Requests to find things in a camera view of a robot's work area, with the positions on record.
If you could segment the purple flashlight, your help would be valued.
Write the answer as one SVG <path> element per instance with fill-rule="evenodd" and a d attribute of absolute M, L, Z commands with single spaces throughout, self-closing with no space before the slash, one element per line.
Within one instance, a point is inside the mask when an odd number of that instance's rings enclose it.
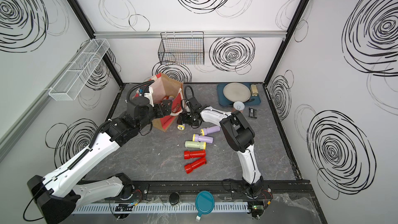
<path fill-rule="evenodd" d="M 180 131 L 183 131 L 185 129 L 185 124 L 179 124 L 177 126 L 177 129 L 180 130 Z"/>
<path fill-rule="evenodd" d="M 220 130 L 221 130 L 221 128 L 219 126 L 215 125 L 213 127 L 202 128 L 200 130 L 200 132 L 201 132 L 202 136 L 207 136 L 209 134 L 219 132 Z"/>

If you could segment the purple flashlight horizontal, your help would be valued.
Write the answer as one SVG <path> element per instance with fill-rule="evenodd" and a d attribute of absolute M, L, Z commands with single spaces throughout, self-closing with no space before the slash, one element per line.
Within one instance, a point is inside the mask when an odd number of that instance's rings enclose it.
<path fill-rule="evenodd" d="M 194 142 L 205 142 L 205 143 L 208 143 L 208 144 L 212 144 L 213 141 L 214 141 L 213 137 L 211 137 L 211 136 L 202 136 L 202 135 L 199 135 L 199 134 L 193 134 L 192 140 Z"/>

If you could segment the green flashlight horizontal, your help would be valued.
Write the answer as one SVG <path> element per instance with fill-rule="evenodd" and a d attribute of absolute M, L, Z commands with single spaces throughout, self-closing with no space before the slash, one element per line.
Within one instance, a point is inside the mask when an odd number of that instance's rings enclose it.
<path fill-rule="evenodd" d="M 195 148 L 195 149 L 201 149 L 204 150 L 206 149 L 206 142 L 195 142 L 195 141 L 185 141 L 185 147 L 186 148 Z"/>

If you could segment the red jute tote bag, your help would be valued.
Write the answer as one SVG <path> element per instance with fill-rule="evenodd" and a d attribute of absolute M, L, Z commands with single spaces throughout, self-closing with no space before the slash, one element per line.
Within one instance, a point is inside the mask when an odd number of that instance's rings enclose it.
<path fill-rule="evenodd" d="M 164 73 L 152 76 L 151 80 L 154 83 L 149 86 L 149 92 L 144 93 L 144 97 L 150 100 L 150 104 L 154 106 L 154 104 L 162 103 L 163 100 L 172 101 L 171 115 L 152 121 L 154 128 L 166 132 L 177 119 L 177 116 L 182 113 L 183 83 L 171 79 Z"/>

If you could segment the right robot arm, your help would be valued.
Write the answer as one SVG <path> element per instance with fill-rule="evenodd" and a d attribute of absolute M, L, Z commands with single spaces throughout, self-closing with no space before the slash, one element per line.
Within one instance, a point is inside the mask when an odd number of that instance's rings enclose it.
<path fill-rule="evenodd" d="M 243 170 L 244 192 L 250 197 L 262 191 L 263 177 L 257 166 L 254 153 L 255 132 L 239 111 L 223 112 L 211 106 L 201 105 L 195 97 L 181 101 L 182 112 L 178 116 L 178 127 L 189 125 L 199 128 L 202 123 L 212 123 L 210 128 L 202 128 L 194 135 L 194 142 L 209 142 L 209 134 L 222 131 L 229 146 L 237 152 Z"/>

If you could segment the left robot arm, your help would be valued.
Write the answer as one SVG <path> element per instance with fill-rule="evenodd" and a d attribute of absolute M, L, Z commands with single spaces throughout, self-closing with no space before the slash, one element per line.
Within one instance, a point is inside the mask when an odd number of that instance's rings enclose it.
<path fill-rule="evenodd" d="M 127 102 L 119 117 L 101 124 L 89 145 L 66 163 L 44 177 L 35 175 L 27 186 L 42 218 L 48 224 L 59 224 L 78 207 L 106 198 L 133 196 L 132 181 L 123 173 L 108 179 L 80 184 L 81 179 L 108 155 L 136 137 L 154 119 L 172 113 L 172 101 L 150 104 L 144 96 Z"/>

